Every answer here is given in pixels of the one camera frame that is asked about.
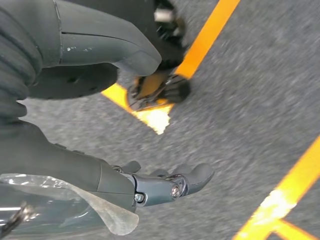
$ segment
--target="gray carpet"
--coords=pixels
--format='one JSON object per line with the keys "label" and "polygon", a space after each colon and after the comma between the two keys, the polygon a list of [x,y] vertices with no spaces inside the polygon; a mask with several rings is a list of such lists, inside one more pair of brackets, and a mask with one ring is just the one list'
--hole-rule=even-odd
{"label": "gray carpet", "polygon": [[[217,0],[175,2],[192,41]],[[100,94],[26,100],[25,119],[52,142],[110,164],[215,169],[201,193],[140,209],[137,229],[115,239],[229,240],[319,134],[319,12],[318,0],[242,0],[162,135]],[[320,237],[319,199],[318,182],[288,220]]]}

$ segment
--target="robotic hand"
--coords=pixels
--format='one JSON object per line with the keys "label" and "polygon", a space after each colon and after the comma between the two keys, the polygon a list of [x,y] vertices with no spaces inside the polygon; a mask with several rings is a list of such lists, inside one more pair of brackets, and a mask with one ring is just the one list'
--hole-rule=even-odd
{"label": "robotic hand", "polygon": [[134,204],[138,207],[174,202],[197,193],[214,176],[211,167],[205,163],[198,164],[194,169],[187,164],[181,164],[171,174],[164,169],[158,169],[150,175],[137,174],[141,167],[137,161],[131,161],[123,167],[112,167],[134,185]]}
{"label": "robotic hand", "polygon": [[162,58],[133,24],[97,10],[62,0],[0,3],[0,175],[51,176],[131,212],[195,193],[213,176],[207,164],[140,175],[137,162],[110,166],[52,144],[38,127],[20,120],[26,108],[17,101],[28,97],[43,68],[110,63],[148,76]]}

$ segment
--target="yellow floor line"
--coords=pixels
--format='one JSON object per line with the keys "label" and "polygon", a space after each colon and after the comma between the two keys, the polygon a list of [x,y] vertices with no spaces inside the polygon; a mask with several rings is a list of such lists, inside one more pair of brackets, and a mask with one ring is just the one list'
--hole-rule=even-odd
{"label": "yellow floor line", "polygon": [[[240,0],[220,0],[175,73],[186,79],[192,78],[239,2]],[[118,83],[103,91],[102,94],[152,128],[157,134],[162,134],[169,125],[169,113],[174,107],[170,104],[140,112],[132,111],[127,103],[127,90]]]}
{"label": "yellow floor line", "polygon": [[279,220],[294,208],[318,178],[320,136],[261,203],[233,240],[266,239],[277,229]]}
{"label": "yellow floor line", "polygon": [[284,240],[319,240],[285,220],[278,221],[275,233]]}

